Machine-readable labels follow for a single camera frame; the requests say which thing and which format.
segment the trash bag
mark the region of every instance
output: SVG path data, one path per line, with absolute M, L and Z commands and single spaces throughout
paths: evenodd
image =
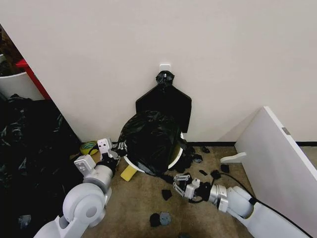
M 169 71 L 161 71 L 157 77 L 157 86 L 139 98 L 136 103 L 137 113 L 143 111 L 158 111 L 166 116 L 172 116 L 183 133 L 189 126 L 192 111 L 192 99 L 175 88 L 174 75 Z
M 13 95 L 1 111 L 1 232 L 33 237 L 56 218 L 66 194 L 82 182 L 69 159 L 80 141 L 51 100 Z
M 186 146 L 181 129 L 172 116 L 157 111 L 135 114 L 123 127 L 119 141 L 125 142 L 129 160 L 147 174 L 160 176 L 175 159 L 177 145 Z

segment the baseboard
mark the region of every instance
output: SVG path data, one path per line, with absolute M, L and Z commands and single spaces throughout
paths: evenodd
M 190 146 L 234 146 L 235 141 L 187 142 Z
M 188 142 L 190 146 L 234 146 L 235 141 Z M 317 146 L 317 141 L 297 141 L 298 146 Z
M 317 141 L 296 141 L 298 146 L 317 146 Z

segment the tape roll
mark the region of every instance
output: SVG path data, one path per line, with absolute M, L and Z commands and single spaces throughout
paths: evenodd
M 83 155 L 88 155 L 89 151 L 95 146 L 97 145 L 97 142 L 96 141 L 88 141 L 84 144 L 82 144 L 79 148 L 80 152 L 83 154 Z M 93 149 L 90 154 L 93 155 L 93 154 L 96 154 L 98 152 L 98 149 Z

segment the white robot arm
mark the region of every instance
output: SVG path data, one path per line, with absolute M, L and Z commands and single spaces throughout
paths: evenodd
M 87 227 L 94 227 L 105 217 L 111 197 L 110 182 L 120 157 L 111 151 L 109 139 L 100 141 L 107 147 L 100 150 L 105 151 L 102 161 L 96 164 L 90 155 L 84 155 L 74 162 L 84 176 L 83 183 L 70 190 L 64 199 L 63 213 L 45 224 L 35 238 L 79 238 Z
M 235 186 L 228 189 L 220 184 L 202 183 L 190 175 L 176 175 L 174 189 L 193 203 L 207 201 L 219 211 L 238 219 L 255 238 L 307 238 L 303 231 L 291 222 L 254 199 L 248 192 Z

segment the red object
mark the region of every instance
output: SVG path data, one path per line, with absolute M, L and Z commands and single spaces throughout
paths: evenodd
M 35 86 L 38 88 L 38 90 L 40 91 L 40 93 L 43 95 L 45 99 L 51 99 L 51 97 L 49 96 L 49 94 L 47 93 L 43 85 L 40 83 L 38 78 L 35 76 L 32 69 L 29 67 L 29 64 L 25 61 L 25 59 L 20 60 L 16 64 L 16 66 L 18 68 L 24 68 L 25 72 L 29 75 L 30 79 L 33 81 L 33 83 L 35 84 Z

